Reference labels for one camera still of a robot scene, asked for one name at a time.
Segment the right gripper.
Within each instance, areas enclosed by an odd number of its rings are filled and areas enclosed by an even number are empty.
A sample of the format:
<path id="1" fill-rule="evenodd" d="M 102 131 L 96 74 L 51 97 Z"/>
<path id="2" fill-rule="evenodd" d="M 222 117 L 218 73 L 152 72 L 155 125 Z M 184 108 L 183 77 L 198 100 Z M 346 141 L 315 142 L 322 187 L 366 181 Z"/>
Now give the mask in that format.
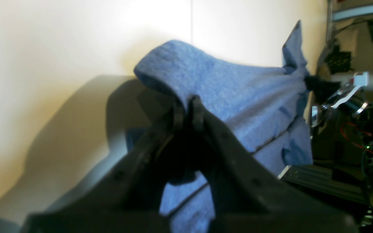
<path id="1" fill-rule="evenodd" d="M 315 102 L 323 104 L 331 97 L 340 87 L 340 82 L 326 81 L 318 76 L 309 76 L 305 78 L 307 90 L 313 92 Z"/>

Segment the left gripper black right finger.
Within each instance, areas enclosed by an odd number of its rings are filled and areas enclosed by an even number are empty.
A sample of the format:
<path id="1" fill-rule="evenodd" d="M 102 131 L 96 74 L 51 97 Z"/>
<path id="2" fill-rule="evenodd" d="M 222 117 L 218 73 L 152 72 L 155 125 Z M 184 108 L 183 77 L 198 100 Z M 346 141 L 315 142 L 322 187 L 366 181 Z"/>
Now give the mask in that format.
<path id="1" fill-rule="evenodd" d="M 216 217 L 209 233 L 357 233 L 350 215 L 280 181 L 212 115 L 190 100 L 191 162 L 209 183 Z"/>

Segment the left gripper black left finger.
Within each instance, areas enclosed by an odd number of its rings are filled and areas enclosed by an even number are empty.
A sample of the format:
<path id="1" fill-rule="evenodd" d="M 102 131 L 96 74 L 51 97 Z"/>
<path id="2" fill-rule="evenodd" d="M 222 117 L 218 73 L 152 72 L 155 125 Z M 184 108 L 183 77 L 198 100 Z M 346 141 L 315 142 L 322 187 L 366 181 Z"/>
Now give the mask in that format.
<path id="1" fill-rule="evenodd" d="M 30 215 L 22 232 L 169 233 L 159 214 L 170 177 L 162 152 L 184 121 L 183 106 L 174 104 L 87 194 L 60 210 Z"/>

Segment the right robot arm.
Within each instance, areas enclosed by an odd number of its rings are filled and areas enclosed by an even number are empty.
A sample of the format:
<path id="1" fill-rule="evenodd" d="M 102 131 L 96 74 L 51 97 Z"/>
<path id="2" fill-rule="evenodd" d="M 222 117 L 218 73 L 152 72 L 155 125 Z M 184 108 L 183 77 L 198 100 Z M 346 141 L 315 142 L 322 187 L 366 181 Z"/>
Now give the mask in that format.
<path id="1" fill-rule="evenodd" d="M 313 165 L 292 166 L 284 181 L 349 213 L 373 233 L 373 72 L 351 68 L 351 53 L 333 40 L 324 51 L 311 108 Z"/>

